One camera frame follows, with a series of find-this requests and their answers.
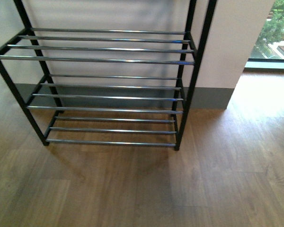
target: skirting board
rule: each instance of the skirting board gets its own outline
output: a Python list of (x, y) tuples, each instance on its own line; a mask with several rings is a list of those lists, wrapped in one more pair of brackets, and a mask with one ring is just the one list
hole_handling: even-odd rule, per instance
[[(34, 89), (33, 84), (16, 84), (19, 92), (23, 96), (24, 100), (27, 100), (29, 94)], [(139, 96), (139, 97), (173, 97), (173, 91), (146, 91), (139, 90), (138, 92), (130, 89), (97, 89), (93, 88), (69, 88), (59, 87), (59, 94), (73, 94), (73, 95), (95, 95), (95, 96)], [(196, 87), (192, 101), (191, 108), (205, 108), (205, 109), (226, 109), (228, 102), (234, 88), (215, 88), (215, 87)], [(40, 93), (50, 94), (50, 90), (44, 87)], [(105, 106), (105, 107), (171, 107), (171, 102), (166, 101), (133, 101), (133, 100), (112, 100), (112, 99), (79, 99), (79, 98), (64, 98), (62, 103), (65, 106)], [(53, 105), (52, 98), (36, 97), (32, 105)]]

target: metal bar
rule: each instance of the metal bar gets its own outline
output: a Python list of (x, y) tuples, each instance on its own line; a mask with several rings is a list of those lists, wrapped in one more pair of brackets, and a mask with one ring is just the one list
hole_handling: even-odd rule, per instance
[(191, 50), (194, 50), (192, 52), (192, 55), (193, 55), (193, 58), (195, 59), (195, 56), (197, 54), (197, 49), (195, 47), (195, 43), (194, 43), (194, 40), (193, 40), (193, 37), (191, 36), (191, 33), (190, 32), (187, 32), (187, 38), (190, 40), (190, 43), (189, 43), (189, 47)]
[(157, 100), (157, 101), (183, 101), (182, 98), (157, 98), (157, 97), (126, 97), (126, 96), (84, 96), (84, 95), (50, 95), (50, 94), (33, 94), (38, 97), (57, 97), (57, 98), (96, 98), (96, 99), (128, 99), (128, 100)]
[(73, 61), (73, 62), (110, 62), (110, 63), (138, 63), (162, 65), (194, 65), (193, 61), (156, 61), (156, 60), (127, 60), (127, 59), (101, 59), (101, 58), (62, 58), (62, 57), (33, 57), (0, 55), (1, 60), (23, 61)]
[(151, 52), (151, 53), (192, 53), (193, 50), (172, 49), (134, 49), (134, 48), (94, 48), (94, 47), (69, 47), (69, 46), (32, 46), (32, 45), (9, 45), (11, 49), (29, 50), (62, 50), (62, 51), (121, 51), (121, 52)]
[(155, 89), (155, 90), (180, 90), (180, 87), (165, 86), (97, 86), (97, 85), (77, 85), (77, 84), (41, 84), (45, 87), (88, 87), (88, 88), (128, 88), (128, 89)]
[(103, 30), (103, 29), (61, 29), (61, 28), (31, 28), (35, 32), (76, 32), (76, 33), (132, 33), (154, 35), (185, 35), (185, 32), (167, 31), (133, 31), (133, 30)]
[(195, 14), (195, 5), (197, 0), (190, 0), (188, 12), (187, 12), (187, 18), (186, 18), (186, 25), (185, 25), (185, 31), (188, 32), (191, 30), (191, 26), (193, 24), (193, 18)]
[(28, 106), (28, 109), (43, 110), (72, 110), (72, 111), (92, 111), (92, 112), (115, 112), (115, 113), (150, 113), (150, 114), (182, 114), (183, 111), (171, 110), (143, 110), (143, 109), (108, 109), (108, 108), (88, 108), (88, 107), (55, 107), (55, 106)]
[(52, 127), (55, 124), (55, 121), (57, 120), (57, 116), (59, 115), (59, 113), (60, 113), (60, 111), (55, 111), (55, 113), (53, 114), (53, 117), (52, 117), (52, 119), (51, 119), (51, 121), (50, 121), (50, 123), (49, 123), (49, 125), (48, 125), (48, 127), (47, 127), (47, 129), (45, 131), (45, 133), (44, 133), (44, 137), (45, 138), (48, 138), (48, 135), (51, 132)]
[(173, 114), (172, 117), (174, 119), (174, 126), (175, 126), (175, 131), (176, 131), (176, 134), (177, 134), (179, 132), (177, 115)]
[(130, 134), (160, 134), (171, 135), (175, 131), (149, 131), (149, 130), (120, 130), (120, 129), (87, 129), (87, 128), (63, 128), (50, 127), (53, 131), (75, 131), (75, 132), (99, 132), (99, 133), (130, 133)]
[(139, 146), (139, 147), (175, 147), (174, 143), (132, 143), (132, 142), (104, 142), (86, 140), (54, 140), (47, 139), (51, 143), (70, 143), (70, 144), (90, 144), (90, 145), (119, 145), (119, 146)]
[[(187, 47), (188, 47), (187, 44), (182, 44), (182, 50), (186, 50)], [(181, 54), (181, 55), (180, 55), (180, 61), (185, 61), (185, 60), (186, 60), (186, 54)], [(183, 71), (184, 71), (184, 65), (179, 65), (178, 73), (177, 73), (177, 78), (178, 78), (178, 80), (176, 81), (176, 87), (179, 87), (179, 86), (180, 86), (180, 81), (182, 80)], [(175, 92), (174, 92), (174, 98), (178, 98), (178, 97), (179, 97), (179, 93), (180, 93), (180, 90), (175, 90)], [(177, 109), (177, 105), (178, 105), (177, 102), (173, 102), (171, 109), (172, 109), (173, 111), (175, 111), (175, 110)]]
[(56, 117), (60, 121), (83, 122), (127, 122), (127, 123), (173, 123), (174, 120), (148, 120), (148, 119), (121, 119), (121, 118), (94, 118), (94, 117)]
[(186, 96), (185, 96), (185, 92), (184, 92), (182, 79), (179, 80), (179, 85), (180, 85), (180, 88), (181, 88), (180, 95), (181, 95), (181, 98), (182, 98), (182, 106), (184, 107), (185, 101), (186, 101)]
[(33, 94), (36, 94), (41, 90), (41, 88), (42, 88), (41, 84), (43, 84), (45, 81), (46, 81), (46, 76), (43, 76), (41, 78), (41, 80), (39, 81), (39, 83), (35, 86), (32, 94), (28, 97), (28, 100), (26, 101), (26, 105), (30, 105), (32, 103), (32, 101), (35, 98), (35, 96), (33, 96)]
[(34, 130), (37, 133), (37, 135), (40, 138), (40, 140), (42, 141), (42, 143), (45, 146), (48, 146), (49, 143), (45, 140), (45, 137), (44, 137), (43, 133), (41, 132), (38, 124), (36, 123), (34, 117), (32, 116), (31, 112), (26, 108), (26, 104), (25, 104), (21, 94), (19, 93), (17, 87), (13, 83), (12, 79), (10, 78), (8, 72), (6, 71), (4, 65), (2, 64), (1, 61), (0, 61), (0, 74), (3, 77), (3, 79), (5, 80), (5, 82), (8, 85), (10, 91), (14, 95), (15, 99), (19, 103), (22, 111), (26, 115), (27, 119), (29, 120), (29, 122), (32, 125), (32, 127), (34, 128)]
[(200, 43), (199, 43), (199, 47), (198, 47), (198, 54), (197, 54), (196, 59), (195, 59), (195, 66), (194, 66), (192, 78), (191, 78), (191, 81), (190, 81), (189, 89), (188, 89), (188, 92), (187, 92), (186, 105), (184, 106), (184, 112), (183, 112), (183, 115), (182, 115), (179, 133), (176, 135), (177, 145), (175, 146), (175, 150), (180, 149), (180, 143), (181, 143), (181, 140), (182, 140), (182, 137), (183, 137), (184, 128), (185, 128), (185, 124), (186, 124), (186, 121), (187, 121), (191, 101), (192, 101), (192, 98), (193, 98), (198, 73), (199, 73), (199, 70), (200, 70), (200, 67), (201, 67), (201, 62), (202, 62), (204, 50), (205, 50), (205, 47), (206, 47), (206, 42), (207, 42), (208, 34), (209, 34), (209, 31), (210, 31), (211, 23), (212, 23), (212, 20), (213, 20), (214, 9), (215, 9), (216, 3), (217, 3), (217, 0), (209, 0), (209, 3), (208, 3), (207, 12), (206, 12), (205, 20), (204, 20), (204, 25), (203, 25), (203, 30), (202, 30), (202, 33), (201, 33)]
[[(27, 30), (27, 34), (28, 34), (29, 36), (35, 36), (34, 31), (31, 30), (32, 24), (30, 23), (30, 20), (29, 20), (29, 18), (28, 18), (28, 15), (27, 15), (27, 12), (26, 12), (26, 10), (25, 10), (25, 8), (24, 8), (24, 5), (23, 5), (23, 3), (22, 3), (22, 0), (14, 0), (14, 3), (15, 3), (15, 5), (16, 5), (16, 8), (17, 8), (18, 12), (19, 12), (19, 15), (20, 15), (21, 20), (22, 20), (22, 22), (23, 22), (23, 24), (24, 24), (24, 27), (25, 27), (26, 30)], [(31, 40), (31, 43), (32, 43), (32, 45), (35, 45), (35, 46), (38, 46), (38, 45), (39, 45), (38, 40)], [(37, 55), (38, 57), (43, 57), (43, 54), (42, 54), (42, 51), (41, 51), (41, 50), (35, 50), (35, 53), (36, 53), (36, 55)], [(46, 76), (47, 82), (48, 82), (48, 83), (53, 83), (53, 79), (52, 79), (51, 77), (49, 77), (49, 73), (50, 73), (50, 72), (49, 72), (49, 69), (48, 69), (48, 67), (47, 67), (46, 62), (41, 59), (41, 60), (39, 61), (39, 63), (40, 63), (40, 66), (41, 66), (41, 68), (42, 68), (42, 71), (43, 71), (44, 75)], [(50, 88), (50, 91), (51, 91), (51, 93), (52, 93), (53, 95), (58, 94), (58, 92), (57, 92), (57, 90), (56, 90), (55, 87), (51, 87), (51, 88)], [(62, 106), (62, 103), (61, 103), (61, 100), (60, 100), (60, 99), (55, 98), (54, 100), (55, 100), (55, 103), (56, 103), (57, 106)]]
[(21, 39), (29, 40), (60, 40), (60, 41), (101, 41), (101, 42), (134, 42), (134, 43), (162, 43), (162, 44), (188, 44), (189, 40), (169, 39), (117, 39), (117, 38), (90, 38), (90, 37), (58, 37), (40, 35), (20, 35)]
[(27, 33), (27, 30), (26, 30), (26, 28), (24, 28), (20, 32), (18, 32), (16, 35), (14, 35), (10, 40), (8, 40), (5, 44), (3, 44), (0, 47), (0, 55), (3, 55), (10, 50), (9, 45), (16, 44), (21, 40), (19, 38), (19, 35), (25, 35), (26, 33)]
[(131, 76), (85, 76), (85, 75), (56, 75), (50, 74), (50, 77), (70, 77), (70, 78), (111, 78), (111, 79), (161, 79), (177, 80), (176, 77), (131, 77)]

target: gray baseboard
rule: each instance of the gray baseboard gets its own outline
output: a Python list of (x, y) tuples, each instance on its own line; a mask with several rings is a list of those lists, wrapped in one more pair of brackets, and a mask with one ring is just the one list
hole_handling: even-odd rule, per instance
[(284, 72), (284, 62), (248, 61), (244, 72)]
[[(24, 100), (27, 100), (35, 85), (16, 84)], [(232, 88), (213, 88), (196, 87), (191, 108), (206, 109), (226, 109), (234, 89)], [(50, 94), (50, 90), (44, 87), (41, 91), (44, 94)], [(96, 96), (138, 96), (138, 97), (173, 97), (173, 91), (152, 91), (152, 90), (130, 90), (130, 89), (99, 89), (93, 88), (71, 88), (59, 87), (59, 94), (77, 94), (77, 95), (96, 95)], [(171, 107), (171, 102), (162, 101), (133, 101), (133, 100), (111, 100), (111, 99), (75, 99), (64, 98), (62, 103), (66, 106), (94, 106), (94, 107)], [(32, 105), (54, 105), (52, 98), (37, 97)]]

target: wooden floor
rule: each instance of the wooden floor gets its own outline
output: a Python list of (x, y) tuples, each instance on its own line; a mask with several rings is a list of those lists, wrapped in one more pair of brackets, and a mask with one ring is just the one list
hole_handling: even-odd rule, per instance
[(0, 77), (0, 227), (284, 227), (284, 75), (193, 110), (180, 151), (44, 147)]

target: black metal frame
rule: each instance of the black metal frame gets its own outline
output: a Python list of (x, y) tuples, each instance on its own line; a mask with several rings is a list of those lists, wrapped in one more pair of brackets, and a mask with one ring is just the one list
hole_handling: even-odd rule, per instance
[[(188, 9), (186, 20), (186, 27), (184, 32), (164, 32), (164, 31), (125, 31), (125, 30), (79, 30), (79, 29), (52, 29), (52, 28), (33, 28), (26, 10), (21, 0), (14, 0), (17, 10), (20, 14), (24, 29), (8, 40), (2, 47), (0, 47), (0, 74), (4, 78), (12, 94), (18, 101), (24, 114), (30, 121), (37, 135), (42, 143), (47, 146), (50, 142), (56, 143), (74, 143), (74, 144), (98, 144), (98, 145), (130, 145), (130, 146), (154, 146), (154, 147), (174, 147), (179, 150), (181, 140), (184, 133), (185, 124), (188, 117), (188, 112), (193, 98), (196, 80), (201, 67), (201, 62), (214, 14), (214, 9), (217, 0), (209, 0), (208, 8), (204, 20), (204, 26), (200, 38), (198, 48), (196, 48), (191, 35), (191, 26), (195, 12), (196, 0), (191, 0)], [(56, 36), (36, 36), (35, 31), (47, 32), (84, 32), (84, 33), (125, 33), (125, 34), (157, 34), (157, 35), (183, 35), (181, 40), (162, 40), (162, 39), (111, 39), (111, 38), (81, 38), (81, 37), (56, 37)], [(28, 39), (32, 45), (17, 45), (22, 39)], [(113, 41), (113, 42), (143, 42), (143, 43), (172, 43), (182, 44), (181, 50), (154, 50), (154, 49), (122, 49), (122, 48), (80, 48), (80, 47), (58, 47), (58, 46), (40, 46), (38, 40), (74, 40), (74, 41)], [(35, 51), (36, 56), (7, 56), (5, 55), (10, 49), (32, 49)], [(126, 60), (126, 59), (86, 59), (86, 58), (56, 58), (46, 57), (43, 55), (42, 50), (80, 50), (80, 51), (123, 51), (123, 52), (153, 52), (153, 53), (178, 53), (180, 54), (179, 61), (154, 61), (154, 60)], [(186, 61), (186, 55), (192, 54), (194, 61)], [(32, 94), (25, 102), (21, 97), (17, 87), (10, 78), (8, 72), (4, 68), (1, 60), (24, 60), (24, 61), (39, 61), (43, 70), (44, 76), (36, 85)], [(129, 77), (129, 76), (71, 76), (71, 75), (53, 75), (50, 73), (46, 62), (47, 61), (80, 61), (80, 62), (119, 62), (119, 63), (140, 63), (140, 64), (171, 64), (178, 65), (178, 73), (176, 78), (152, 78), (152, 77)], [(182, 83), (182, 76), (184, 67), (186, 65), (194, 66), (191, 82), (187, 92), (184, 93)], [(81, 85), (66, 85), (55, 84), (52, 77), (77, 77), (77, 78), (111, 78), (111, 79), (164, 79), (174, 80), (175, 87), (151, 87), (151, 86), (81, 86)], [(127, 89), (157, 89), (157, 90), (174, 90), (173, 98), (161, 97), (118, 97), (118, 96), (81, 96), (81, 95), (59, 95), (57, 87), (106, 87), (111, 89), (127, 88)], [(42, 87), (49, 87), (51, 95), (39, 94)], [(56, 106), (33, 106), (31, 105), (36, 96), (51, 97), (54, 99)], [(110, 109), (110, 108), (90, 108), (90, 107), (65, 107), (62, 105), (61, 98), (101, 98), (101, 99), (134, 99), (134, 100), (156, 100), (156, 101), (171, 101), (171, 110), (143, 110), (143, 109)], [(178, 102), (182, 103), (183, 110), (178, 110)], [(43, 134), (34, 120), (30, 110), (31, 109), (46, 109), (55, 110), (55, 113)], [(80, 117), (63, 117), (59, 116), (64, 111), (92, 111), (92, 112), (122, 112), (122, 113), (150, 113), (150, 114), (170, 114), (173, 120), (152, 120), (152, 119), (115, 119), (115, 118), (80, 118)], [(179, 124), (177, 115), (181, 114), (181, 122)], [(54, 127), (55, 121), (101, 121), (101, 122), (139, 122), (139, 123), (173, 123), (174, 131), (145, 131), (145, 130), (104, 130), (104, 129), (82, 129), (82, 128), (61, 128)], [(109, 133), (138, 133), (138, 134), (174, 134), (176, 143), (132, 143), (132, 142), (105, 142), (105, 141), (85, 141), (85, 140), (53, 140), (48, 136), (51, 131), (84, 131), (84, 132), (109, 132)]]
[(252, 62), (273, 62), (273, 63), (284, 63), (284, 59), (261, 59), (261, 58), (249, 58), (248, 61)]

